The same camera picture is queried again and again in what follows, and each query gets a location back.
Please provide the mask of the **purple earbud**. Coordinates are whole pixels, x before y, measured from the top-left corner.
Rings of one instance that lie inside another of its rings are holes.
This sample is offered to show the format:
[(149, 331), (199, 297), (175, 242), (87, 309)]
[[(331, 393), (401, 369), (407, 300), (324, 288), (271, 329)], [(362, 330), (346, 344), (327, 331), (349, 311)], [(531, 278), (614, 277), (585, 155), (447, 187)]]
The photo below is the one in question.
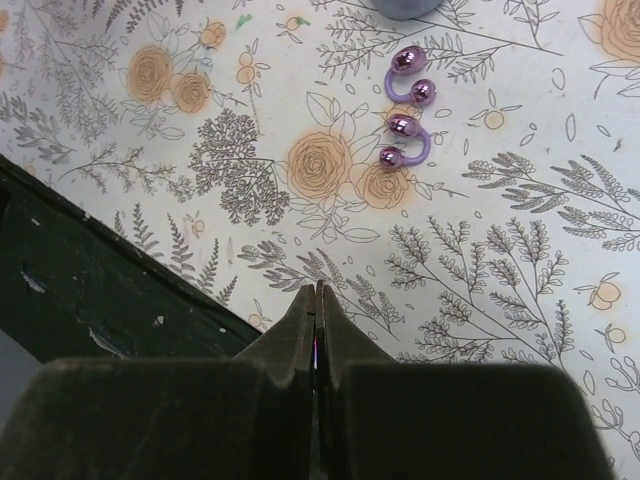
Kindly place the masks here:
[(416, 80), (405, 93), (395, 90), (397, 78), (408, 78), (422, 73), (427, 64), (425, 51), (416, 45), (409, 45), (397, 51), (391, 58), (389, 69), (384, 78), (387, 97), (395, 103), (430, 105), (437, 94), (435, 83), (428, 78)]

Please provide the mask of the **lavender earbud charging case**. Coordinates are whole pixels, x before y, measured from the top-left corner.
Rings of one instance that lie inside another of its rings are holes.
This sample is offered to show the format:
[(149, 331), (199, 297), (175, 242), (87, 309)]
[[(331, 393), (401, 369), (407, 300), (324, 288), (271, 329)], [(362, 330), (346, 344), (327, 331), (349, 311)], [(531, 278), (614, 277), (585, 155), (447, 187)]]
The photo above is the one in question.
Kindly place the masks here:
[(433, 12), (442, 0), (372, 0), (371, 4), (385, 18), (406, 21)]

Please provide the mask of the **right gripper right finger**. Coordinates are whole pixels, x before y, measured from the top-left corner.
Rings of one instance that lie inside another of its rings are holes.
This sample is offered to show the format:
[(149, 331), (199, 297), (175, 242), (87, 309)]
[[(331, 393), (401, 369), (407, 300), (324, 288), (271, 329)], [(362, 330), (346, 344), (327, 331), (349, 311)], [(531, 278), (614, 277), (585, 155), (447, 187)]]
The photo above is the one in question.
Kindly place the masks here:
[(402, 364), (316, 288), (321, 458), (332, 479), (609, 479), (572, 379), (553, 367)]

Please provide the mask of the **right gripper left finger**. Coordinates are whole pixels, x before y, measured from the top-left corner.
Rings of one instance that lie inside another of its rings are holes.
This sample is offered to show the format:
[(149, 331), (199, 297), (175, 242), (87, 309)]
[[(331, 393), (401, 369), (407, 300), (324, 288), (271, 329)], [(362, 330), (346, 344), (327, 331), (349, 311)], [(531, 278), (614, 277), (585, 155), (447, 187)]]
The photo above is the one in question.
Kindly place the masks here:
[(5, 479), (306, 479), (315, 290), (229, 360), (63, 359), (1, 436)]

